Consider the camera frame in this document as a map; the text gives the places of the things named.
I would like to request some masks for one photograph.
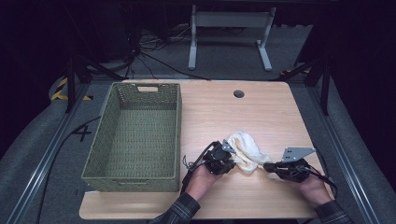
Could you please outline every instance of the person's right hand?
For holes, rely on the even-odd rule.
[[[324,182],[315,175],[309,175],[309,177],[302,183],[292,181],[287,182],[297,188],[305,198],[315,206],[328,203],[332,200],[329,192],[324,186]]]

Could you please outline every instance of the wooden table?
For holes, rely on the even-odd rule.
[[[280,161],[285,147],[312,147],[308,132],[283,82],[140,80],[178,82],[182,95],[181,157],[195,161],[212,142],[236,131],[249,133],[260,150]],[[243,98],[233,95],[243,91]],[[318,156],[305,159],[322,172]],[[182,179],[187,173],[180,166]],[[86,192],[79,214],[85,219],[154,218],[178,192]],[[315,211],[297,189],[275,174],[256,169],[245,175],[235,166],[200,201],[194,218],[299,218]]]

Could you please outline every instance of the basket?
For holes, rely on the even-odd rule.
[[[180,129],[179,84],[113,83],[81,178],[99,191],[178,191]]]

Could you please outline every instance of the crumpled cloth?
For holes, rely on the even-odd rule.
[[[267,154],[259,150],[254,139],[248,133],[233,133],[229,137],[228,143],[236,151],[236,154],[232,153],[232,159],[247,175],[253,173],[257,167],[263,169],[262,165],[266,162],[272,162]]]

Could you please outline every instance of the sleeve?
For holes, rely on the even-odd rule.
[[[188,193],[182,193],[165,213],[154,218],[150,224],[187,224],[200,208]]]
[[[323,224],[355,223],[336,201],[318,206],[315,211]]]

